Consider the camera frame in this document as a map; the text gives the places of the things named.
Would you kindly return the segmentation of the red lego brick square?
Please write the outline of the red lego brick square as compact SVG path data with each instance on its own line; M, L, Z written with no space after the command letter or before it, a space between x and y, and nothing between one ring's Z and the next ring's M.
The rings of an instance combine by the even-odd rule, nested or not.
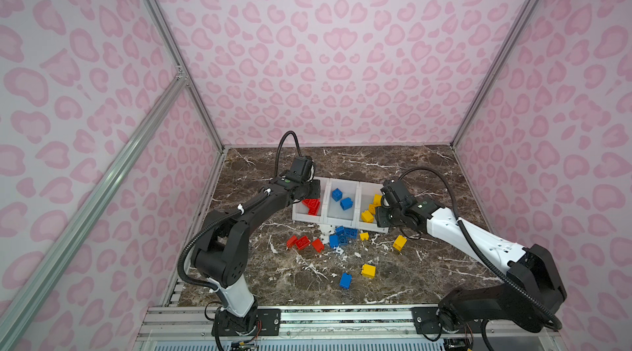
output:
M314 250L318 253L322 253L324 251L324 244L320 239L315 239L312 242L312 247L314 247Z

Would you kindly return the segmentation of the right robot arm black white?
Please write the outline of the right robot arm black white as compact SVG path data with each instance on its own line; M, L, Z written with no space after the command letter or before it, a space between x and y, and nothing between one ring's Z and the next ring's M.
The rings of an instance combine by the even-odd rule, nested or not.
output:
M439 302L442 329L456 331L470 321L511 321L531 333L562 329L556 316L567 298L551 252L498 237L457 216L430 197L417 198L401 180L383 183L376 214L380 224L405 227L439 239L484 265L500 283L456 288Z

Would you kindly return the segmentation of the small red lego brick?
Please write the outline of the small red lego brick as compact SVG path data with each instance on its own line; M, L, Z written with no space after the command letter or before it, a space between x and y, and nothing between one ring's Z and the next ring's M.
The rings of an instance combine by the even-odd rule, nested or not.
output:
M298 241L298 237L296 237L296 235L293 235L292 237L290 237L287 242L286 242L286 248L287 249L291 249L292 247L294 247L294 245L296 244L296 242Z

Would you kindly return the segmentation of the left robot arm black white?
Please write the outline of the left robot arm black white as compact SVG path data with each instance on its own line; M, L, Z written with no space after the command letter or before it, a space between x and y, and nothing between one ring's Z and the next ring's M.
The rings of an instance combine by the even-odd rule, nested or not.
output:
M214 335L234 332L248 336L260 327L258 301L244 277L250 237L277 212L319 195L314 160L298 156L253 198L234 209L207 214L201 230L184 246L177 271L184 283L206 288L220 299L222 306L213 318Z

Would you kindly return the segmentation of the long red lego brick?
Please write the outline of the long red lego brick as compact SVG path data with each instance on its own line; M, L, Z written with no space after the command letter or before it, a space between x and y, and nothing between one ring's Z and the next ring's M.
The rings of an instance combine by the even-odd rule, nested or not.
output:
M302 201L302 204L307 208L308 215L317 216L319 215L321 201L320 199L305 199Z

